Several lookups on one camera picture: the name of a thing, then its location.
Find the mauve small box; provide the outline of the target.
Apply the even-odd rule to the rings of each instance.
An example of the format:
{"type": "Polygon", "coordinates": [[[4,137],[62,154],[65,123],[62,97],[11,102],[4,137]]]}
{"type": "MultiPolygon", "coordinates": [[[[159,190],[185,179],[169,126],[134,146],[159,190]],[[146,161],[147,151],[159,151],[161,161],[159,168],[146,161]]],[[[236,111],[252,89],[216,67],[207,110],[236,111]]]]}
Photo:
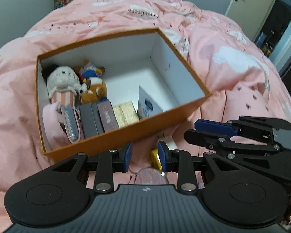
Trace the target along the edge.
{"type": "Polygon", "coordinates": [[[105,132],[118,129],[118,122],[116,120],[112,105],[110,101],[105,100],[97,104],[101,123],[105,132]]]}

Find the white bunny plush striped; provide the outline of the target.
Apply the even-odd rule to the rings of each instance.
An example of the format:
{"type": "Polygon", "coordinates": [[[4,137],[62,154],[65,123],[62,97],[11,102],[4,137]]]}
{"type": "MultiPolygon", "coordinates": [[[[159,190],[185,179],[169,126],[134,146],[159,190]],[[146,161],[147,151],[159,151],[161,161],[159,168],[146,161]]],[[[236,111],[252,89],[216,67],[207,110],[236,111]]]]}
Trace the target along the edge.
{"type": "Polygon", "coordinates": [[[79,77],[69,66],[52,64],[43,68],[42,76],[46,80],[50,102],[61,103],[63,106],[73,105],[81,90],[79,77]]]}

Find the brown white dog plush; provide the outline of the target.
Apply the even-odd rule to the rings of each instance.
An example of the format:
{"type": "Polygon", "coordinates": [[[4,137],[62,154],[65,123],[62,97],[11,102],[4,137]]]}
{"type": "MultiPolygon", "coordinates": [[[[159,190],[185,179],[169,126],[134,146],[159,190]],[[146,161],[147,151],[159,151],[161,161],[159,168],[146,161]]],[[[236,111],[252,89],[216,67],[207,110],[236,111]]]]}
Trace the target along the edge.
{"type": "Polygon", "coordinates": [[[96,103],[107,98],[107,86],[99,77],[84,80],[80,91],[81,104],[96,103]]]}

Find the pink fabric pouch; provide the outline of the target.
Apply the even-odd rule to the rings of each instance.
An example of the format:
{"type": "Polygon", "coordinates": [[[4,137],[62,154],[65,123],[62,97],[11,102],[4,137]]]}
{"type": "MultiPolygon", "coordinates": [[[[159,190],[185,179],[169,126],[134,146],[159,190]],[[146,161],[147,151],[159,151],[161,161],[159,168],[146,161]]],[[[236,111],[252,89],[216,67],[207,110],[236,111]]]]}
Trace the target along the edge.
{"type": "Polygon", "coordinates": [[[61,107],[62,104],[60,102],[47,104],[42,112],[44,130],[51,150],[70,145],[64,129],[61,107]]]}

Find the orange cardboard box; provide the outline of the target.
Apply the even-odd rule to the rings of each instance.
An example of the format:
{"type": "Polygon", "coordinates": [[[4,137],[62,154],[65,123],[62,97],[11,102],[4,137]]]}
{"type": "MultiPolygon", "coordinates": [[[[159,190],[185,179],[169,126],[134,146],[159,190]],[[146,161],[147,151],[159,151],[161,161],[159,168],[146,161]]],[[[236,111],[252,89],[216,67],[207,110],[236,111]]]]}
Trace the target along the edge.
{"type": "Polygon", "coordinates": [[[210,92],[200,77],[159,28],[101,35],[37,57],[36,113],[39,135],[43,154],[55,162],[80,152],[95,156],[105,150],[120,148],[126,142],[155,135],[184,122],[209,96],[210,92]],[[52,64],[75,68],[84,59],[105,68],[102,79],[111,104],[132,102],[137,107],[141,86],[163,112],[51,150],[42,119],[43,108],[50,104],[50,99],[41,71],[52,64]]]}

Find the yellow round object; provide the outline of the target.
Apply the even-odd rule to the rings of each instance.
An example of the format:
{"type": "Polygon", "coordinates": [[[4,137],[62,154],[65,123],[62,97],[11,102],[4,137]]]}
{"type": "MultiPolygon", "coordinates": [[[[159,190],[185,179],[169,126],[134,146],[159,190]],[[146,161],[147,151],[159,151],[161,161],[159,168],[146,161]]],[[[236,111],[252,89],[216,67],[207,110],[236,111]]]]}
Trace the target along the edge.
{"type": "Polygon", "coordinates": [[[162,165],[157,148],[151,150],[150,157],[153,167],[157,170],[162,171],[162,165]]]}

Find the gold yellow box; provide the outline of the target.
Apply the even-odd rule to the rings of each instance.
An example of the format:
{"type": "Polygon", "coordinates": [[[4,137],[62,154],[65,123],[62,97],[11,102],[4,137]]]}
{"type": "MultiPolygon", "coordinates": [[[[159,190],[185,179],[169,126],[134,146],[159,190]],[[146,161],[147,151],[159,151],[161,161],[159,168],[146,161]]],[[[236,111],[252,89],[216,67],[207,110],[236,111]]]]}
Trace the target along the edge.
{"type": "Polygon", "coordinates": [[[126,102],[113,106],[113,112],[119,128],[126,127],[139,121],[139,117],[132,102],[126,102]]]}

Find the white usb charger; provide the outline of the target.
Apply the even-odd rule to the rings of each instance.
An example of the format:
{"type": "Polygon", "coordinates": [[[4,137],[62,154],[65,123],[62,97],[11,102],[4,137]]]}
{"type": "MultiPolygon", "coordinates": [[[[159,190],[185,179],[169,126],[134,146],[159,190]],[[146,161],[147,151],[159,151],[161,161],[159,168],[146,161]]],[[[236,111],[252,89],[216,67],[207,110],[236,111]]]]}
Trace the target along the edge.
{"type": "Polygon", "coordinates": [[[176,145],[176,143],[173,140],[173,137],[171,135],[165,135],[164,133],[159,133],[158,139],[157,139],[157,144],[159,144],[160,141],[164,141],[170,150],[177,149],[177,145],[176,145]]]}

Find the dark grey box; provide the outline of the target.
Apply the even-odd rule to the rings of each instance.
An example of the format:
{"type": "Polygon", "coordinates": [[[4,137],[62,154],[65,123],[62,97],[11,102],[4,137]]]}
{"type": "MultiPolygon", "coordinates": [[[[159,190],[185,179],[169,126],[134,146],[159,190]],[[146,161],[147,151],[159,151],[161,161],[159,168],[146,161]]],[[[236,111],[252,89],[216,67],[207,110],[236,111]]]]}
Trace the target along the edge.
{"type": "Polygon", "coordinates": [[[85,139],[104,133],[97,103],[82,104],[78,110],[85,139]]]}

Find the white blue price tag card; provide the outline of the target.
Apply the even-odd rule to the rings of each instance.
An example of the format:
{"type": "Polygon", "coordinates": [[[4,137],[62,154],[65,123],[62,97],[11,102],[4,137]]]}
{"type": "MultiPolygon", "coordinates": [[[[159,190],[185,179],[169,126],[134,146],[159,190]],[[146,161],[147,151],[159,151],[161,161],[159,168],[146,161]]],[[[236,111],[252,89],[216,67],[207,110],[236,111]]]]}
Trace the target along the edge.
{"type": "Polygon", "coordinates": [[[140,86],[137,115],[139,119],[149,118],[163,112],[160,106],[140,86]]]}

